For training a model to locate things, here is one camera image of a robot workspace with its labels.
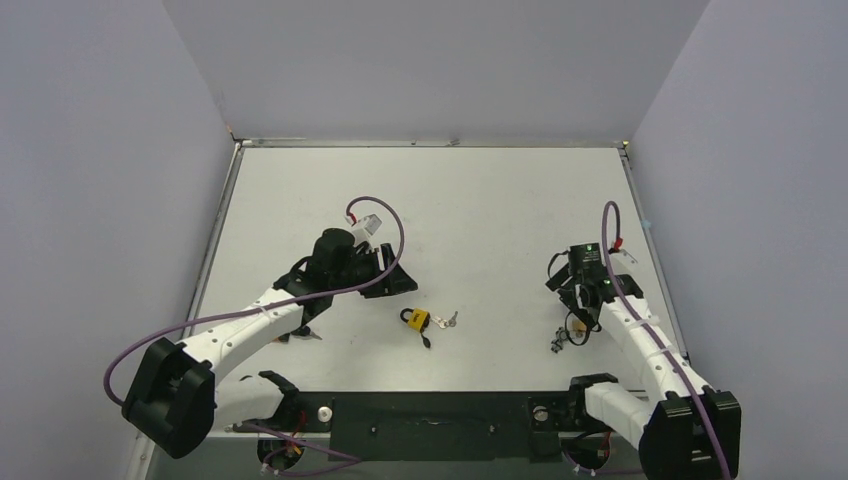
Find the yellow padlock with keys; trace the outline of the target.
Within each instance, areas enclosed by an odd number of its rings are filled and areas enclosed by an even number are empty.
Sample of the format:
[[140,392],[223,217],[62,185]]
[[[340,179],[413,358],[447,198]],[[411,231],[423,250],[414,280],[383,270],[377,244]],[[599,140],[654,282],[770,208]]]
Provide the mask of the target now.
[[432,346],[431,341],[425,335],[426,330],[431,326],[436,326],[442,330],[453,328],[457,324],[457,317],[457,311],[450,317],[444,318],[419,308],[405,308],[399,313],[399,319],[420,336],[426,349],[430,349]]

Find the small brass padlock with keys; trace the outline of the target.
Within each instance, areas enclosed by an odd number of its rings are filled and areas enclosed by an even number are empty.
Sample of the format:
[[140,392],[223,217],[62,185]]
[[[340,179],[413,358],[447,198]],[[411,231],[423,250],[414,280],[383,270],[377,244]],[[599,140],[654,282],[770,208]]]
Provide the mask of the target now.
[[550,350],[559,353],[567,345],[582,347],[588,343],[590,335],[591,330],[582,321],[567,320],[565,325],[556,331]]

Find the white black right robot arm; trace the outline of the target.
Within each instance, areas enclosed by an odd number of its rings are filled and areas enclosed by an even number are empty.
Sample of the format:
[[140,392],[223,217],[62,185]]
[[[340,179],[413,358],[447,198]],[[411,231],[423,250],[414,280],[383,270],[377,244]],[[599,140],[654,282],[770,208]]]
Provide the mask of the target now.
[[590,334],[607,333],[629,361],[646,394],[624,388],[611,374],[575,377],[564,400],[578,427],[599,421],[633,446],[649,479],[735,479],[739,475],[742,409],[729,391],[694,371],[660,328],[629,274],[610,276],[615,250],[598,243],[564,251],[567,263],[547,288]]

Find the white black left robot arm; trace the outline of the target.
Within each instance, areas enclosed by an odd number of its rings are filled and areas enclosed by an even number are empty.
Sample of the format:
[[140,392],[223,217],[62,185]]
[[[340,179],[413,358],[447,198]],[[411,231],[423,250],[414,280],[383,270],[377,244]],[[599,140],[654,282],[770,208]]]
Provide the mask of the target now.
[[233,382],[226,376],[273,340],[307,327],[337,295],[372,299],[417,288],[390,244],[372,246],[366,235],[329,228],[312,253],[250,307],[178,342],[156,339],[144,352],[121,414],[175,459],[226,425],[263,420],[285,430],[298,416],[298,390],[291,382],[271,370]]

